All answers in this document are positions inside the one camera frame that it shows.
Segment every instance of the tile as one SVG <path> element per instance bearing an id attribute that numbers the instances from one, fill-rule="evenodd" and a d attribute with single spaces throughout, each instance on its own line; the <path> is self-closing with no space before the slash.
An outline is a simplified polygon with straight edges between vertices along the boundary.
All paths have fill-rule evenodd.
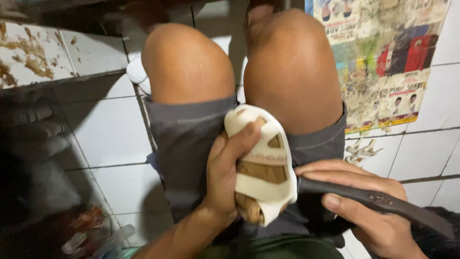
<path id="1" fill-rule="evenodd" d="M 150 164 L 92 171 L 114 214 L 169 211 L 160 176 Z"/>
<path id="2" fill-rule="evenodd" d="M 355 238 L 351 230 L 345 231 L 343 236 L 345 238 L 345 247 L 348 249 L 353 259 L 371 258 L 366 248 Z"/>
<path id="3" fill-rule="evenodd" d="M 106 75 L 84 81 L 59 83 L 53 87 L 53 90 L 61 103 L 136 95 L 127 74 Z"/>
<path id="4" fill-rule="evenodd" d="M 460 129 L 404 135 L 390 178 L 401 181 L 441 175 L 459 137 Z"/>
<path id="5" fill-rule="evenodd" d="M 436 44 L 431 65 L 460 62 L 460 49 L 458 48 L 460 45 L 460 35 L 458 34 L 459 13 L 460 1 L 450 1 L 450 7 Z"/>
<path id="6" fill-rule="evenodd" d="M 460 174 L 460 141 L 455 146 L 443 171 L 443 176 L 458 174 Z"/>
<path id="7" fill-rule="evenodd" d="M 346 247 L 338 248 L 337 250 L 342 254 L 344 259 L 353 259 L 353 257 L 351 256 L 350 252 L 348 251 Z"/>
<path id="8" fill-rule="evenodd" d="M 374 145 L 374 150 L 379 150 L 381 148 L 383 149 L 378 152 L 377 155 L 363 160 L 361 163 L 359 163 L 359 166 L 380 177 L 388 177 L 403 136 L 386 136 L 378 137 L 375 139 L 376 142 Z M 362 148 L 369 145 L 371 140 L 372 138 L 363 139 L 360 147 Z M 354 144 L 355 142 L 356 140 L 346 140 L 345 148 L 351 144 Z M 345 157 L 348 155 L 350 155 L 350 153 L 345 151 Z"/>
<path id="9" fill-rule="evenodd" d="M 408 123 L 398 124 L 383 129 L 371 129 L 363 132 L 350 133 L 345 135 L 345 139 L 359 139 L 361 137 L 380 137 L 386 135 L 397 135 L 407 130 Z"/>
<path id="10" fill-rule="evenodd" d="M 0 88 L 29 85 L 72 77 L 72 64 L 55 28 L 5 24 L 5 39 L 0 41 L 1 64 L 9 77 L 0 78 Z"/>
<path id="11" fill-rule="evenodd" d="M 457 74 L 460 64 L 431 68 L 428 89 L 423 97 L 417 121 L 410 123 L 407 132 L 436 130 L 460 126 L 460 95 Z"/>
<path id="12" fill-rule="evenodd" d="M 136 233 L 128 238 L 132 247 L 140 247 L 148 241 L 157 238 L 168 230 L 174 223 L 170 212 L 161 213 L 131 213 L 115 215 L 121 226 L 132 224 Z"/>
<path id="13" fill-rule="evenodd" d="M 65 175 L 80 195 L 84 204 L 101 206 L 107 214 L 112 213 L 110 205 L 107 203 L 90 170 L 67 171 Z"/>
<path id="14" fill-rule="evenodd" d="M 145 162 L 152 152 L 136 97 L 63 104 L 90 167 Z"/>
<path id="15" fill-rule="evenodd" d="M 85 156 L 78 146 L 77 140 L 71 130 L 64 132 L 64 134 L 70 139 L 70 143 L 72 145 L 66 150 L 55 154 L 53 156 L 53 160 L 55 160 L 64 170 L 88 168 L 89 165 L 86 162 Z"/>
<path id="16" fill-rule="evenodd" d="M 193 6 L 195 27 L 229 56 L 237 85 L 243 84 L 247 63 L 243 22 L 248 4 L 248 0 L 221 0 Z"/>
<path id="17" fill-rule="evenodd" d="M 168 10 L 168 14 L 172 23 L 185 24 L 193 27 L 190 6 Z M 133 61 L 136 56 L 141 54 L 145 40 L 149 35 L 139 27 L 135 20 L 130 18 L 126 18 L 121 22 L 121 30 L 129 61 Z"/>
<path id="18" fill-rule="evenodd" d="M 426 207 L 431 204 L 442 183 L 442 181 L 414 182 L 402 186 L 406 190 L 407 199 L 410 203 Z"/>
<path id="19" fill-rule="evenodd" d="M 431 206 L 444 207 L 449 211 L 460 213 L 459 186 L 460 179 L 444 180 Z"/>
<path id="20" fill-rule="evenodd" d="M 125 69 L 128 65 L 123 39 L 60 30 L 76 73 L 80 76 Z"/>

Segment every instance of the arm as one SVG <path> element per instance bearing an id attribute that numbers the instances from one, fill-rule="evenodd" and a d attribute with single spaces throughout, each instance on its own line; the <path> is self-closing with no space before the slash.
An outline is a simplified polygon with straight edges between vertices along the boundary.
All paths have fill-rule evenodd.
<path id="1" fill-rule="evenodd" d="M 312 180 L 380 191 L 407 200 L 400 182 L 379 177 L 341 160 L 314 162 L 300 166 L 295 171 L 297 175 Z M 412 239 L 408 220 L 394 214 L 380 214 L 355 200 L 336 194 L 325 194 L 322 204 L 354 223 L 356 227 L 352 231 L 355 237 L 381 258 L 428 259 Z"/>
<path id="2" fill-rule="evenodd" d="M 214 142 L 207 161 L 207 194 L 203 202 L 132 259 L 192 258 L 236 218 L 236 160 L 259 141 L 260 126 L 249 123 L 230 139 L 226 133 Z"/>
<path id="3" fill-rule="evenodd" d="M 233 218 L 224 220 L 215 215 L 203 202 L 157 240 L 141 248 L 132 258 L 192 258 L 232 221 Z"/>

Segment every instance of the finger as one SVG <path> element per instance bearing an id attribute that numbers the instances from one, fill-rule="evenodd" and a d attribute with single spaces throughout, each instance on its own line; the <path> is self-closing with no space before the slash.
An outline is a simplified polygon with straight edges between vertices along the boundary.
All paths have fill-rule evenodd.
<path id="1" fill-rule="evenodd" d="M 305 172 L 302 174 L 303 177 L 322 181 L 332 182 L 354 188 L 364 190 L 380 191 L 387 194 L 394 193 L 395 186 L 392 183 L 392 179 L 361 175 L 347 171 L 319 171 L 319 172 Z"/>
<path id="2" fill-rule="evenodd" d="M 325 194 L 321 203 L 325 208 L 354 223 L 368 234 L 379 231 L 383 215 L 363 204 L 336 194 Z"/>
<path id="3" fill-rule="evenodd" d="M 260 138 L 260 126 L 250 122 L 237 134 L 229 138 L 221 152 L 222 162 L 234 164 L 236 160 L 251 151 Z"/>
<path id="4" fill-rule="evenodd" d="M 227 141 L 228 141 L 228 136 L 225 131 L 222 132 L 220 135 L 218 135 L 216 140 L 214 140 L 211 150 L 209 151 L 209 156 L 207 160 L 210 161 L 214 159 L 220 152 L 222 152 L 225 145 L 227 144 Z"/>
<path id="5" fill-rule="evenodd" d="M 360 167 L 357 167 L 356 165 L 352 165 L 340 159 L 320 160 L 317 162 L 308 163 L 306 165 L 296 167 L 294 171 L 297 175 L 301 175 L 303 172 L 309 171 L 348 171 L 362 175 L 375 176 L 373 173 L 370 173 Z"/>

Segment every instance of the dark blade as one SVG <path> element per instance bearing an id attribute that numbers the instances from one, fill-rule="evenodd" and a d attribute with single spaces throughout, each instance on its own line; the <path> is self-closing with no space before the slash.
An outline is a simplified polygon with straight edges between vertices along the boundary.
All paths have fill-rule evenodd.
<path id="1" fill-rule="evenodd" d="M 298 193 L 338 194 L 356 200 L 377 212 L 400 215 L 411 222 L 430 228 L 448 239 L 455 240 L 452 226 L 446 219 L 386 193 L 357 189 L 330 182 L 314 181 L 304 177 L 299 177 L 297 191 Z"/>

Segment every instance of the poster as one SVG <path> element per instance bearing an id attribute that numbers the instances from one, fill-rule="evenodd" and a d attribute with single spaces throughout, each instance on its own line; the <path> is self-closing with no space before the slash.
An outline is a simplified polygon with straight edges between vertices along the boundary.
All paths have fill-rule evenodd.
<path id="1" fill-rule="evenodd" d="M 448 0 L 305 0 L 334 53 L 346 133 L 417 119 L 447 7 Z"/>
<path id="2" fill-rule="evenodd" d="M 359 0 L 314 0 L 314 17 L 324 25 L 331 45 L 356 39 L 359 3 Z"/>

